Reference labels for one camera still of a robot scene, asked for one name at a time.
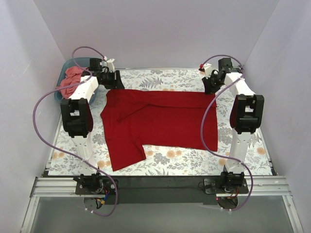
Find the dark red t shirt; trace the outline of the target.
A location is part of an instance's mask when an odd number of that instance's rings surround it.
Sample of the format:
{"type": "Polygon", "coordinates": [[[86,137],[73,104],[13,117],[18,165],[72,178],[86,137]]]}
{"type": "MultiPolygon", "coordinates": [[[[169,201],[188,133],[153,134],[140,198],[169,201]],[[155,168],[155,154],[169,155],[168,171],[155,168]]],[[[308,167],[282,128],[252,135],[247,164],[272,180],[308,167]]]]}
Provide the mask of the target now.
{"type": "Polygon", "coordinates": [[[214,95],[109,90],[101,112],[113,171],[146,159],[143,145],[218,149],[214,95]]]}

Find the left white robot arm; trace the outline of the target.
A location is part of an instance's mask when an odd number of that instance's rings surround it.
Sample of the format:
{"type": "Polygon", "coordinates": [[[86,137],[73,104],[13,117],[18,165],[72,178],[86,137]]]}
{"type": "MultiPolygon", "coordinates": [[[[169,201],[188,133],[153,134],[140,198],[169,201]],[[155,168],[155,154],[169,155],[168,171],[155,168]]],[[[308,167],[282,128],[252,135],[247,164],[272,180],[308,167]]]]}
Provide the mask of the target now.
{"type": "Polygon", "coordinates": [[[63,99],[60,103],[64,131],[71,137],[82,162],[81,175],[74,180],[80,188],[96,195],[115,194],[116,185],[111,180],[104,179],[97,171],[91,143],[93,117],[89,102],[99,85],[106,89],[124,89],[114,61],[90,58],[87,70],[82,73],[81,84],[68,99],[63,99]]]}

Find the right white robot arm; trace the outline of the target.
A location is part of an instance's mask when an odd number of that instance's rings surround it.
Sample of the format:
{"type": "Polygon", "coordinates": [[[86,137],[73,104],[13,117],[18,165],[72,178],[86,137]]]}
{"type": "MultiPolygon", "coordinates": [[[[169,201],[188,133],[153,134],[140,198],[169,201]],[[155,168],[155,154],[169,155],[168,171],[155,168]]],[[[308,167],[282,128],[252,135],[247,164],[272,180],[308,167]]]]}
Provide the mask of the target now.
{"type": "Polygon", "coordinates": [[[230,114],[232,128],[232,143],[229,157],[216,182],[216,187],[225,193],[235,193],[244,190],[247,184],[244,180],[245,157],[252,135],[260,127],[264,107],[264,96],[255,94],[244,80],[242,65],[233,66],[233,58],[220,55],[218,68],[204,61],[199,70],[204,72],[202,79],[205,93],[219,97],[225,90],[230,90],[234,103],[230,114]]]}

